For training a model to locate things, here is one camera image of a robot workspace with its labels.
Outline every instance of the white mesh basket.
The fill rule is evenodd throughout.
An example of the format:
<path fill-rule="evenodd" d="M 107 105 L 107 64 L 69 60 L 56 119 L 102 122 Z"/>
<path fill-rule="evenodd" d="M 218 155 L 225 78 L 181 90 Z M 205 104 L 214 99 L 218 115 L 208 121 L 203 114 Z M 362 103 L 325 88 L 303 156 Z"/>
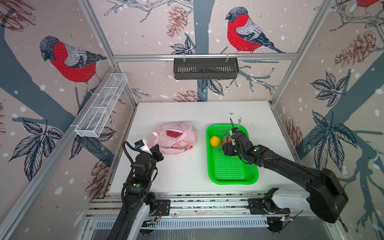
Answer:
<path fill-rule="evenodd" d="M 113 73 L 76 128 L 80 137 L 99 137 L 121 95 L 127 76 Z"/>

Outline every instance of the green plastic basket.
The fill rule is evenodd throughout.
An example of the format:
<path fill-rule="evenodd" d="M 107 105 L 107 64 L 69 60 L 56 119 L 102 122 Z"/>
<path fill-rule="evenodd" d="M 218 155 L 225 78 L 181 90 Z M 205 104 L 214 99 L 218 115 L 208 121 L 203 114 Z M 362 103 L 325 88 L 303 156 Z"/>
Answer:
<path fill-rule="evenodd" d="M 240 131 L 248 136 L 247 130 L 241 125 L 235 125 Z M 220 146 L 212 147 L 209 140 L 212 136 L 217 136 L 223 140 L 223 133 L 230 133 L 232 125 L 216 124 L 207 128 L 207 155 L 208 155 L 208 175 L 216 184 L 254 184 L 259 172 L 257 166 L 247 165 L 237 156 L 225 156 Z"/>

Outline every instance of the yellow ball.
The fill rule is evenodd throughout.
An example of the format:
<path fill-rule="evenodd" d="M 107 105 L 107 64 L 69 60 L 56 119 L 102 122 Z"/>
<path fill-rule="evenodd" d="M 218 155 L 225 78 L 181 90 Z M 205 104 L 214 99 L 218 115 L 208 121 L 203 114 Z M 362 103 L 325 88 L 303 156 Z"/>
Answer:
<path fill-rule="evenodd" d="M 213 136 L 209 140 L 209 143 L 211 144 L 212 147 L 218 147 L 221 143 L 221 140 L 217 136 Z"/>

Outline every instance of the white tabletop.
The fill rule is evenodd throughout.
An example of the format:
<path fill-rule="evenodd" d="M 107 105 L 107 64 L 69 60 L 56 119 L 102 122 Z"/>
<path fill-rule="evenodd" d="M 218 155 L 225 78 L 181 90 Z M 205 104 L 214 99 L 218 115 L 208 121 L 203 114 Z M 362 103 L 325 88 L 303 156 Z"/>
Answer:
<path fill-rule="evenodd" d="M 164 155 L 157 163 L 159 174 L 152 183 L 151 191 L 169 194 L 209 194 L 239 193 L 269 190 L 278 187 L 285 190 L 301 190 L 291 180 L 272 170 L 258 167 L 259 178 L 251 185 L 218 185 L 208 176 L 206 130 L 213 124 L 228 124 L 232 118 L 248 131 L 254 145 L 261 144 L 275 153 L 293 161 L 293 157 L 276 119 L 266 101 L 247 102 L 200 102 L 200 103 L 139 103 L 127 141 L 133 145 L 136 141 L 148 138 L 157 126 L 170 122 L 192 123 L 198 131 L 197 144 L 182 154 Z M 138 152 L 127 147 L 135 159 Z M 110 193 L 120 193 L 131 169 L 128 158 L 123 153 Z"/>

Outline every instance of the red bird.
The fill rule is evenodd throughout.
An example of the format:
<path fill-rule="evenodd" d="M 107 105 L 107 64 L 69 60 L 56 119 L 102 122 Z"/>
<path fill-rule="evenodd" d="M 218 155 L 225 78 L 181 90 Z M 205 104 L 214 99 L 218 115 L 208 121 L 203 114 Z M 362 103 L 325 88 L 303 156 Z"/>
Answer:
<path fill-rule="evenodd" d="M 284 53 L 277 49 L 265 36 L 263 30 L 252 22 L 248 11 L 244 7 L 231 9 L 225 18 L 228 20 L 228 40 L 239 51 L 269 48 L 278 53 Z"/>
<path fill-rule="evenodd" d="M 42 40 L 40 51 L 44 61 L 49 59 L 66 79 L 76 83 L 87 83 L 87 90 L 83 92 L 83 97 L 85 93 L 92 93 L 88 90 L 88 80 L 96 75 L 97 65 L 107 59 L 100 54 L 88 52 L 84 48 L 72 47 L 60 42 L 53 36 Z"/>

